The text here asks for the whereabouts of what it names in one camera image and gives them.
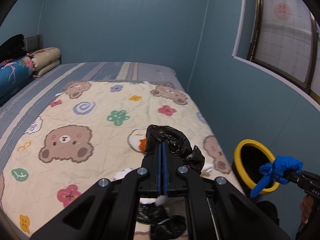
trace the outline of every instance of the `gray headboard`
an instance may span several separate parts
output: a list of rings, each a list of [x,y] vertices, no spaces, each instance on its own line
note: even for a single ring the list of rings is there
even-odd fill
[[[40,34],[25,38],[23,42],[24,42],[23,49],[26,50],[27,53],[34,52],[38,49],[43,49],[42,35]]]

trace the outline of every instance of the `yellow flower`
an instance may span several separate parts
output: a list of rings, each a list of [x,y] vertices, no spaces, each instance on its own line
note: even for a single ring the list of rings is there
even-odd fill
[[[136,96],[136,95],[133,95],[132,97],[128,98],[130,101],[139,101],[142,97],[141,96]]]
[[[21,227],[22,231],[30,234],[30,231],[29,231],[30,219],[29,219],[29,217],[24,216],[24,215],[20,215],[19,219],[20,219],[20,227]]]

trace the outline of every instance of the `hand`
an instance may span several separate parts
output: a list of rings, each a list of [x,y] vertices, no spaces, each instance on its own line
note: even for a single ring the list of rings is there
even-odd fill
[[[304,223],[304,224],[308,223],[308,219],[310,217],[313,204],[314,204],[313,197],[311,197],[309,195],[305,195],[302,203],[299,206],[300,210],[302,211],[302,214],[301,214],[301,222],[302,223]]]

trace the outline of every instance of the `blue glove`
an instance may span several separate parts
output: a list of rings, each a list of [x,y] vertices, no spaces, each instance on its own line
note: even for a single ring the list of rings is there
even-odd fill
[[[279,182],[280,184],[288,184],[289,181],[283,178],[286,170],[294,170],[297,173],[301,172],[303,163],[292,158],[278,156],[274,162],[266,163],[259,168],[259,172],[263,174],[263,178],[251,190],[250,196],[256,197],[271,181]]]

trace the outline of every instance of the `window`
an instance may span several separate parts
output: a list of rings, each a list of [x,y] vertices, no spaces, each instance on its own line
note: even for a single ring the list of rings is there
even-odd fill
[[[248,60],[278,73],[310,95],[310,89],[320,95],[320,84],[315,80],[320,80],[319,39],[308,7],[302,0],[258,0],[257,5]]]

